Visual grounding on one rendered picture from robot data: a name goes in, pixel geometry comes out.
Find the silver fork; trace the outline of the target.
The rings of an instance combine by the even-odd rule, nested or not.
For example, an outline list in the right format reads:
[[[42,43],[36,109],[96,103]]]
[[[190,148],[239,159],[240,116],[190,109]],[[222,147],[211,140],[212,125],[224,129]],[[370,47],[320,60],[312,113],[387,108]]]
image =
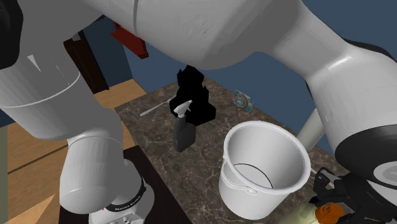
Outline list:
[[[148,109],[148,110],[142,112],[142,113],[140,114],[140,116],[147,115],[148,113],[150,113],[151,111],[157,109],[157,108],[160,107],[161,105],[170,103],[170,101],[171,101],[173,98],[175,98],[175,97],[176,97],[176,95],[173,95],[171,98],[167,99],[166,101],[164,101],[164,102],[162,102],[162,103],[160,103],[160,104],[154,106],[153,108],[150,108],[150,109]]]

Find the white bucket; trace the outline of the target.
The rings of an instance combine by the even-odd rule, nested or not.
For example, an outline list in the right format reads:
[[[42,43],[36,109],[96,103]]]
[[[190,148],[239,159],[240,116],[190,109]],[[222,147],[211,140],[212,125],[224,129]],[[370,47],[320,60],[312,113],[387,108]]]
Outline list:
[[[290,132],[273,123],[242,122],[224,140],[219,193],[237,216],[260,220],[301,189],[310,171],[307,150]]]

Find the orange round object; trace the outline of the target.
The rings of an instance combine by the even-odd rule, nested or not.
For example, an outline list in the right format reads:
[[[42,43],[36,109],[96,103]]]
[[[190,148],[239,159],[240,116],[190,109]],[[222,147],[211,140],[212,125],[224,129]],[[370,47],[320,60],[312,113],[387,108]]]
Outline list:
[[[315,217],[319,224],[336,224],[344,214],[338,204],[323,205],[315,210]]]

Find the black spray bottle white nozzle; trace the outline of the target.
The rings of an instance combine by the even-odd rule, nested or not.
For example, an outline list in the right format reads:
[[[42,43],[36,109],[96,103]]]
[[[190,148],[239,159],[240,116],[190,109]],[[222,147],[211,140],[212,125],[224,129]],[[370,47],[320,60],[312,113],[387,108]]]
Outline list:
[[[177,152],[183,152],[195,143],[196,126],[186,122],[187,111],[190,111],[192,100],[186,101],[174,109],[178,114],[173,129],[173,147]]]

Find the dark brown door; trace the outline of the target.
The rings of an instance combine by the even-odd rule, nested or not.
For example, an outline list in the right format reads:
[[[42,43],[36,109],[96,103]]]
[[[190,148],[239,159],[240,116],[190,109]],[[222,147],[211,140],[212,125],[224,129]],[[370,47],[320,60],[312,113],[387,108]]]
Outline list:
[[[93,94],[109,90],[83,31],[77,32],[72,38],[64,41],[64,47]]]

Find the black jagged figure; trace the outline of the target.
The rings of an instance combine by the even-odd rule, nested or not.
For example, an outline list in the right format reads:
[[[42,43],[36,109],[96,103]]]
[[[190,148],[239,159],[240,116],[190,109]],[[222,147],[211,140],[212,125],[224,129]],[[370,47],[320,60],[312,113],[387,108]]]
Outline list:
[[[186,122],[194,126],[202,125],[216,118],[216,108],[209,103],[209,91],[203,86],[204,75],[196,68],[187,65],[185,69],[177,73],[179,89],[175,98],[170,103],[171,113],[177,117],[175,108],[189,100],[192,100],[189,109],[185,113]]]

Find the red wall shelf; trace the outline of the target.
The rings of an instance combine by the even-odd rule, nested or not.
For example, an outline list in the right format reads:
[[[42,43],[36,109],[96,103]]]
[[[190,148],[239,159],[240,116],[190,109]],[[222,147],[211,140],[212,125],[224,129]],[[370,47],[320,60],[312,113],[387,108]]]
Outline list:
[[[117,41],[119,41],[123,46],[128,48],[132,53],[138,56],[140,59],[145,59],[149,57],[149,53],[146,49],[146,43],[141,38],[133,35],[128,30],[124,29],[120,24],[114,23],[115,32],[111,35]]]

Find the teal rainbow toy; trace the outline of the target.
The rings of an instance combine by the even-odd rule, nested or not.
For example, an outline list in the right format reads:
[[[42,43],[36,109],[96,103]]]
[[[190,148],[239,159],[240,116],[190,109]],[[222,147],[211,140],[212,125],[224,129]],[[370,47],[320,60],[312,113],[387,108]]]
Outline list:
[[[245,112],[252,112],[254,108],[254,101],[252,98],[240,90],[235,90],[236,99],[233,99],[232,102],[240,109]]]

